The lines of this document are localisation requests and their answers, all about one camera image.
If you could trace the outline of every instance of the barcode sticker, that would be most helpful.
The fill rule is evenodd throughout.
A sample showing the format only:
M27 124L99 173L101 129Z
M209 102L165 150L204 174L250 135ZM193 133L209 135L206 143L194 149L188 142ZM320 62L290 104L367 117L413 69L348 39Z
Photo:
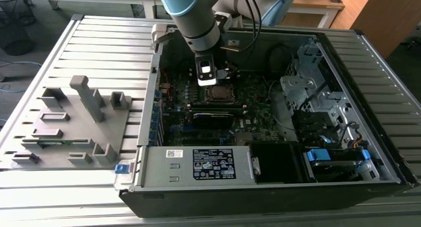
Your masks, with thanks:
M182 158L184 150L167 150L167 158Z

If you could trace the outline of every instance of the blue cable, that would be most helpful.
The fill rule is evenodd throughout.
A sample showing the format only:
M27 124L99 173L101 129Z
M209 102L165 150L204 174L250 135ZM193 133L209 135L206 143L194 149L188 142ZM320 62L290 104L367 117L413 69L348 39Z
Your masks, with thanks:
M0 61L7 62L7 64L0 65L0 68L4 67L4 66L7 66L7 65L12 65L12 64L35 64L35 65L38 65L39 67L43 66L41 63L37 63L37 62L33 62L33 61L10 62L10 61L2 60L2 59L0 59ZM22 91L8 91L8 90L0 89L0 92L6 92L6 93L23 93L24 91L26 91L26 90L22 90Z
M37 63L37 62L33 62L33 61L18 61L18 62L10 62L10 63L7 63L4 65L0 65L0 68L4 67L4 66L12 65L12 64L35 64L39 67L42 67L41 63Z
M8 90L3 90L0 89L0 92L6 92L6 93L23 93L26 90L22 91L8 91Z

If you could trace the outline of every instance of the motherboard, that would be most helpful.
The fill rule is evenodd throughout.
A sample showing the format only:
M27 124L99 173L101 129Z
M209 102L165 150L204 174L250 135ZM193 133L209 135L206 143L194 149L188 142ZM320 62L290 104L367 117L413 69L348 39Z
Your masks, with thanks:
M282 138L270 109L276 80L254 72L201 87L193 73L163 72L165 146L242 146Z

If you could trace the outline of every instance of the blue robot arm cap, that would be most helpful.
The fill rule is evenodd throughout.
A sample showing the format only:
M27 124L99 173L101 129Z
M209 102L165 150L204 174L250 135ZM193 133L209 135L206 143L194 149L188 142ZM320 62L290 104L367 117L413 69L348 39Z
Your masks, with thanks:
M162 0L166 11L172 16L184 16L196 6L198 0Z
M294 0L278 0L262 16L262 25L274 26L282 22Z

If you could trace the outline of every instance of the black cable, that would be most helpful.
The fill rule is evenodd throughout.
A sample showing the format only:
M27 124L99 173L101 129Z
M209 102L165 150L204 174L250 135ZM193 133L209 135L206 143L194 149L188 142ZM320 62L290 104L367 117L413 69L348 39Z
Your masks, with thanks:
M357 122L356 121L349 121L348 124L345 125L345 128L343 130L343 134L341 134L340 140L337 141L337 148L339 149L341 148L341 145L343 145L343 140L344 140L344 137L345 137L345 134L347 134L348 127L352 126L353 124L357 124Z
M269 47L269 49L265 53L265 70L266 70L266 73L269 73L272 71L270 58L273 56L274 50L278 48L289 51L290 56L292 56L292 61L294 61L296 57L294 57L294 53L293 53L292 48L281 42L274 44L273 46Z
M250 57L252 57L252 54L253 54L253 52L254 52L256 40L257 40L257 38L258 38L258 36L260 36L260 34L261 34L261 30L262 30L262 14L261 14L261 10L260 10L260 8L258 8L258 5L257 5L256 0L252 0L252 1L253 1L253 4L254 4L254 7L256 7L256 9L257 9L257 14L258 14L258 30L257 30L257 35L256 35L256 34L254 34L254 32L256 32L254 13L253 13L253 10L252 10L252 6L248 5L249 11L250 11L250 15L252 15L252 18L253 18L253 42L252 42L252 44L250 44L250 45L252 45L252 49L250 49L250 51L249 51L249 54L248 54L248 56L246 56L246 59L245 59L244 63L238 66L238 68L234 70L233 73L238 72L240 69L244 67L244 65L248 63L248 61L249 61L249 59L250 59Z
M309 96L309 98L302 102L302 104L300 105L298 110L301 110L304 108L304 106L313 100L313 98L321 93L323 89L328 86L328 82L325 81L324 84L319 87L319 89L316 90L316 92L312 94L312 96Z
M252 18L253 18L253 34L254 34L254 32L256 32L254 13L253 13L253 10L252 10L252 6L250 6L249 0L245 0L245 1L246 1L246 5L248 5L248 8L249 8L249 11L250 11L250 14L252 14ZM234 51L234 52L244 52L244 51L249 50L256 45L256 41L258 39L258 36L261 34L261 29L262 29L262 14L261 14L261 10L260 10L258 5L257 5L257 1L256 0L252 0L252 1L253 1L254 6L256 6L256 10L257 10L257 14L258 14L258 22L260 22L257 35L254 35L253 41L252 41L252 43L249 44L249 46L246 48L237 49L237 48L230 47L230 46L221 46L221 49L224 49L224 50L229 50L229 51Z
M256 38L256 17L254 17L250 1L249 0L245 0L245 1L246 1L246 5L248 5L248 9L249 9L250 15L252 15L252 20L253 20L253 38Z

